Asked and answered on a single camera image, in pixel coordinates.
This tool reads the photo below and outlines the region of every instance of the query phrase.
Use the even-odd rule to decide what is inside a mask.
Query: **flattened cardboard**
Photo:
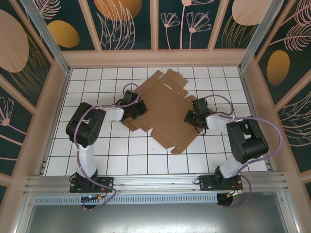
[[[141,99],[148,111],[135,119],[123,121],[131,131],[142,128],[145,132],[153,128],[151,136],[164,148],[174,147],[173,154],[182,153],[197,137],[195,128],[184,122],[192,100],[185,98],[188,91],[183,89],[188,81],[169,69],[165,75],[157,71],[140,87]]]

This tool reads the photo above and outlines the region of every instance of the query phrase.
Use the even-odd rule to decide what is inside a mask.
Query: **white tile floor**
[[[64,176],[76,171],[75,146],[69,141],[65,128],[82,101],[92,105],[115,103],[123,97],[124,85],[130,82],[141,85],[157,70],[166,72],[169,68],[188,80],[185,89],[189,95],[202,98],[219,94],[232,101],[235,116],[250,115],[236,67],[74,69],[44,175]],[[210,98],[208,102],[213,110],[230,111],[230,106],[221,98]],[[179,155],[164,149],[150,137],[150,132],[129,132],[120,122],[105,122],[94,148],[99,175],[212,173],[231,153],[228,136],[218,131],[208,130],[205,136],[198,136]],[[267,168],[262,161],[245,171],[267,171]]]

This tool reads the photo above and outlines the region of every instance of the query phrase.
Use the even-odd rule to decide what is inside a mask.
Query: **metal sheet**
[[[246,198],[239,195],[234,203]],[[243,208],[215,203],[107,205],[94,212],[80,206],[34,206],[29,233],[285,233],[275,193],[254,193]]]

